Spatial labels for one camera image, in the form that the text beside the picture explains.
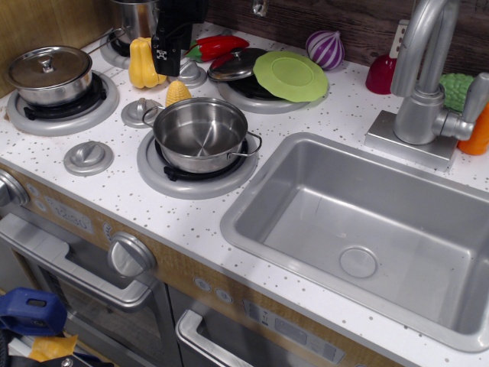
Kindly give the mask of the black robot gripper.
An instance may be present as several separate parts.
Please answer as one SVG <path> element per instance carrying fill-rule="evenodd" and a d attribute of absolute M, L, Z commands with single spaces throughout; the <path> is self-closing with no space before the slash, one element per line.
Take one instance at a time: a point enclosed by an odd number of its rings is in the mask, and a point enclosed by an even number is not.
<path fill-rule="evenodd" d="M 207 0 L 162 0 L 158 2 L 159 18 L 152 37 L 154 68 L 157 74 L 180 75 L 180 50 L 188 50 L 194 24 L 207 16 Z"/>

